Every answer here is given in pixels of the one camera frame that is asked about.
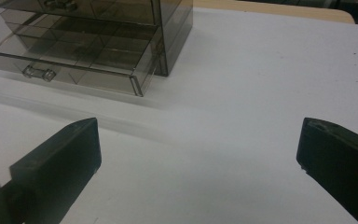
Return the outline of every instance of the drawer compartment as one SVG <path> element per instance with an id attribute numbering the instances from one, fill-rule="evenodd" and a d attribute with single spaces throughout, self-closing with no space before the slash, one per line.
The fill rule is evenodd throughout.
<path id="1" fill-rule="evenodd" d="M 6 10 L 0 15 L 0 69 L 142 96 L 159 66 L 157 30 Z"/>
<path id="2" fill-rule="evenodd" d="M 0 0 L 0 8 L 107 21 L 155 23 L 152 0 Z"/>

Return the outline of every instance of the transparent plastic box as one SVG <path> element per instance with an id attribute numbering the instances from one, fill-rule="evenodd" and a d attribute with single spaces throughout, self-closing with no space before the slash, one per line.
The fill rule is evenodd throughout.
<path id="1" fill-rule="evenodd" d="M 192 26 L 192 0 L 0 0 L 0 12 L 0 69 L 138 96 Z"/>

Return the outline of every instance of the white surface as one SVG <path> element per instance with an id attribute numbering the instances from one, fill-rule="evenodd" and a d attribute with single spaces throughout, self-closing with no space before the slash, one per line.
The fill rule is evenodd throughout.
<path id="1" fill-rule="evenodd" d="M 0 71 L 1 184 L 26 152 L 95 116 L 103 165 L 62 223 L 357 223 L 296 150 L 305 117 L 358 133 L 358 26 L 209 9 L 194 22 L 145 98 Z"/>

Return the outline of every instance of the plastic drawer organizer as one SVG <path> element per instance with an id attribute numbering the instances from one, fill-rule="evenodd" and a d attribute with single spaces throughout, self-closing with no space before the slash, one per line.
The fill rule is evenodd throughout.
<path id="1" fill-rule="evenodd" d="M 0 0 L 0 69 L 143 96 L 167 76 L 192 0 Z"/>

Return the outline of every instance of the drawer handle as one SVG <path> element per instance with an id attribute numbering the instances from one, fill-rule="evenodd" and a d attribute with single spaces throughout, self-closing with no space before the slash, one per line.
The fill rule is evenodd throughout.
<path id="1" fill-rule="evenodd" d="M 42 78 L 46 82 L 50 82 L 57 74 L 51 70 L 41 70 L 41 69 L 35 69 L 31 65 L 28 65 L 24 70 L 22 70 L 22 74 L 25 77 L 31 78 L 31 77 L 38 77 Z"/>
<path id="2" fill-rule="evenodd" d="M 67 12 L 75 11 L 77 9 L 77 3 L 71 0 L 46 0 L 44 2 L 45 7 L 52 11 L 56 8 L 64 9 Z"/>

